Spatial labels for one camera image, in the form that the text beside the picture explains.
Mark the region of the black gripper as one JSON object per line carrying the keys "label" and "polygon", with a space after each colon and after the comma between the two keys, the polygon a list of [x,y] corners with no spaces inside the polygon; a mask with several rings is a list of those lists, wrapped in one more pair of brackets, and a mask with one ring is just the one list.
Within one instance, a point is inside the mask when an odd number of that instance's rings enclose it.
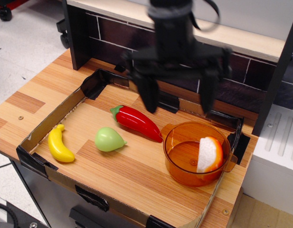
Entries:
{"label": "black gripper", "polygon": [[154,46],[123,54],[130,79],[152,114],[159,102],[156,79],[200,78],[199,94],[206,114],[213,107],[219,82],[231,77],[232,50],[196,40],[193,29],[200,27],[192,7],[191,0],[150,1],[148,16],[154,23]]}

